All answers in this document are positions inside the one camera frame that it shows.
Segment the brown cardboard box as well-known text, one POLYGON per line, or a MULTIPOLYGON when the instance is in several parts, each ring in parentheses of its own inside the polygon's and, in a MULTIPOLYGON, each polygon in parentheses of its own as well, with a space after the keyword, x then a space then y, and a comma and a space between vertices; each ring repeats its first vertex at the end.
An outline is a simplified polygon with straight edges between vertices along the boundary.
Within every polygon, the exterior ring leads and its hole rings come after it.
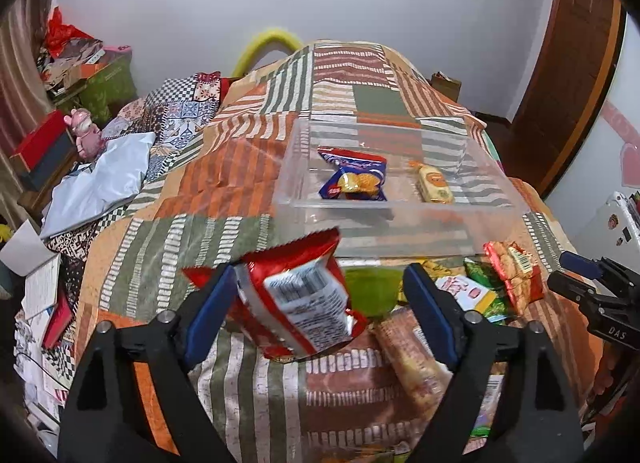
POLYGON ((431 85, 452 102, 459 100, 462 87, 462 82, 459 79, 447 76, 442 72, 435 72, 431 76, 431 85))

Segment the green storage box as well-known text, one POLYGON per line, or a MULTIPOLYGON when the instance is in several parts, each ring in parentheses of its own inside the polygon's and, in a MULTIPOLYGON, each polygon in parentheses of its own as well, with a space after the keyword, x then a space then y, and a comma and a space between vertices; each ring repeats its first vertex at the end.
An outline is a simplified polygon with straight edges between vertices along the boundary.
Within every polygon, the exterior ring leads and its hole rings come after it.
POLYGON ((86 108, 93 122, 103 128, 126 104, 138 99, 130 62, 126 56, 117 58, 54 98, 53 105, 65 114, 70 114, 72 108, 86 108))

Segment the checkered patterned pillow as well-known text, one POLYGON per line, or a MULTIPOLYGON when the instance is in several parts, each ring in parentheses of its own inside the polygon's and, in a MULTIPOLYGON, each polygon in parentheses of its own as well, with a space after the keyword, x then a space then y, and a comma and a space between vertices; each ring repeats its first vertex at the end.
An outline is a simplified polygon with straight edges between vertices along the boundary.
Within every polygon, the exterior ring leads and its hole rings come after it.
POLYGON ((174 165, 176 157, 201 134, 216 115, 222 96, 219 72, 168 78, 160 88, 127 103, 102 130, 105 139, 154 132, 146 181, 154 181, 174 165))

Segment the long rice cracker pack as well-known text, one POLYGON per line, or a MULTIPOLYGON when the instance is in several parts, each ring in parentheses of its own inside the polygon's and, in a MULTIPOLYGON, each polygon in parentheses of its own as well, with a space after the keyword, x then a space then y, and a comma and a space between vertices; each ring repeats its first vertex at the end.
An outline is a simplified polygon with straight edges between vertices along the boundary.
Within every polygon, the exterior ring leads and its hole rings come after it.
POLYGON ((397 307, 374 324, 373 333, 413 405, 425 420, 431 420, 452 373, 436 360, 413 311, 397 307))

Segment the long yellow cake pack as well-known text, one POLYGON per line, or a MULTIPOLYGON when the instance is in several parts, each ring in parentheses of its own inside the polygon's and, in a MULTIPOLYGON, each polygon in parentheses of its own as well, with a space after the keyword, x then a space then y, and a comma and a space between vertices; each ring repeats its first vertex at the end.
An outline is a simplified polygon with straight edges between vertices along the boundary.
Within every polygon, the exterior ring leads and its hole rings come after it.
POLYGON ((452 194, 448 182, 439 169, 431 165, 416 162, 415 160, 410 160, 408 165, 418 176, 416 185, 426 203, 454 203, 454 194, 452 194))

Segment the white yellow snack packet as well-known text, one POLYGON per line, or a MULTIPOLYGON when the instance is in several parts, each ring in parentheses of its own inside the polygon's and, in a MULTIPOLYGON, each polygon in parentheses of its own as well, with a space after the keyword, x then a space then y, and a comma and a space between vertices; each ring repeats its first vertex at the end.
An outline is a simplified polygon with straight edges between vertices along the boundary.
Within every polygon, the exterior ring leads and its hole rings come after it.
POLYGON ((475 310, 481 315, 496 300, 497 293, 465 275, 446 275, 435 282, 439 290, 449 293, 463 311, 475 310))

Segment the clear plastic storage bin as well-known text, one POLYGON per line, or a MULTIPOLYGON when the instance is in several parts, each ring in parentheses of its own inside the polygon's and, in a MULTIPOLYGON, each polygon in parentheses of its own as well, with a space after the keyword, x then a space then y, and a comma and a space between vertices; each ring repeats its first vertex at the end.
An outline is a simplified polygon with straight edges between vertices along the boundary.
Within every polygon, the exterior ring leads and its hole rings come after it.
POLYGON ((337 227, 342 257, 466 256, 504 241, 528 207, 501 167, 462 124, 424 120, 418 128, 297 119, 274 188, 274 233, 282 242, 337 227), (387 162, 385 201, 323 200, 334 167, 319 146, 378 154, 387 162), (436 167, 452 204, 426 203, 410 160, 436 167))

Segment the white appliance with stickers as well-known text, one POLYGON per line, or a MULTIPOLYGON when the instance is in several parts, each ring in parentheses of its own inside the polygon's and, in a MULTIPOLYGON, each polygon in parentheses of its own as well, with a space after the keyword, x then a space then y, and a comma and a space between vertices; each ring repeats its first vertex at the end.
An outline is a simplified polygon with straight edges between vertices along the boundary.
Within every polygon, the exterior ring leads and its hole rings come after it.
POLYGON ((614 191, 572 242, 584 257, 611 258, 639 270, 639 213, 634 201, 614 191))

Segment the white paper notebook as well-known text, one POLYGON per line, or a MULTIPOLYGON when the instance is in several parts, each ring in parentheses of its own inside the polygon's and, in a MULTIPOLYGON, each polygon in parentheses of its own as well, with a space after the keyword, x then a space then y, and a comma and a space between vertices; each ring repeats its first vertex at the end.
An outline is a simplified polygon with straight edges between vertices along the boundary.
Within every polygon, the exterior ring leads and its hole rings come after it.
POLYGON ((56 304, 61 257, 43 244, 28 220, 2 247, 1 262, 24 279, 22 308, 27 320, 56 304))

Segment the white cloth on bed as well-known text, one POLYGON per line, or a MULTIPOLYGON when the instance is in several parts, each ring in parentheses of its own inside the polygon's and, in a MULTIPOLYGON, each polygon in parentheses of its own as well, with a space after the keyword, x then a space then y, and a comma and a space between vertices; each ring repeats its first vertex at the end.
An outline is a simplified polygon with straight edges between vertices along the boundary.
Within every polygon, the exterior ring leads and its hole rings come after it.
POLYGON ((96 160, 65 176, 53 189, 40 238, 75 230, 136 196, 155 139, 154 132, 142 132, 108 140, 96 160))

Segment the wooden door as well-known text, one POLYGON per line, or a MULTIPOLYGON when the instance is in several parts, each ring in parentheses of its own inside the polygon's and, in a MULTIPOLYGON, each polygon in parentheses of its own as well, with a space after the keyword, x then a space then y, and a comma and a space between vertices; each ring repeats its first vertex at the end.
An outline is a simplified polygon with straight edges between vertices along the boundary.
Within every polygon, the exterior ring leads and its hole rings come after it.
POLYGON ((587 137, 624 36, 621 0, 552 0, 544 41, 513 119, 504 165, 548 195, 587 137))

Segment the red gift box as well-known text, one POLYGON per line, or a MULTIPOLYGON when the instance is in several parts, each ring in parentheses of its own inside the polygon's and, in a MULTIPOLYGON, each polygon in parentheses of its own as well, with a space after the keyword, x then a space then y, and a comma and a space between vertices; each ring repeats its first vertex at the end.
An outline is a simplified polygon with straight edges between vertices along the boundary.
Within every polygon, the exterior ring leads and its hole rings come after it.
POLYGON ((17 145, 10 156, 10 163, 18 175, 31 172, 60 140, 70 142, 64 117, 62 111, 52 111, 17 145))

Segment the red foil chips bag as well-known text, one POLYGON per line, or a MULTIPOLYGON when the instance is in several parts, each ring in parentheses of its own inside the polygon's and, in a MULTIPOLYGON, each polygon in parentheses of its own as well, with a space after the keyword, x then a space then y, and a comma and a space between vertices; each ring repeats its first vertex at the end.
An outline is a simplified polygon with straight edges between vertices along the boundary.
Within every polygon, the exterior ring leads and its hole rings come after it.
POLYGON ((352 309, 334 258, 340 240, 331 228, 244 254, 226 269, 224 319, 271 360, 306 359, 356 339, 367 319, 352 309))

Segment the blue cookie snack bag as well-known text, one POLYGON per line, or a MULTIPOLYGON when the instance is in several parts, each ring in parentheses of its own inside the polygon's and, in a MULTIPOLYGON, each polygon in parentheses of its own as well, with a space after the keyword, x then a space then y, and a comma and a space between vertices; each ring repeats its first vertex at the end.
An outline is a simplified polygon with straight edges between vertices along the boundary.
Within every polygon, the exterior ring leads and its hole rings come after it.
POLYGON ((386 200, 383 186, 387 162, 384 157, 334 146, 319 146, 318 154, 334 167, 334 173, 319 190, 323 200, 386 200))

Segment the red biscuit snack bag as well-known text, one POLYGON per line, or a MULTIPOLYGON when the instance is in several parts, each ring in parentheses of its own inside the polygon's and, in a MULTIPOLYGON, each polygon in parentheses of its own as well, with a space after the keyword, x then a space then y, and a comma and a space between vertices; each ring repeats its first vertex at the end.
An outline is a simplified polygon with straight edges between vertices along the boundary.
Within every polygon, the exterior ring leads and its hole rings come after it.
POLYGON ((515 242, 490 241, 483 246, 489 264, 506 288, 506 295, 518 316, 544 297, 541 271, 525 249, 515 242))

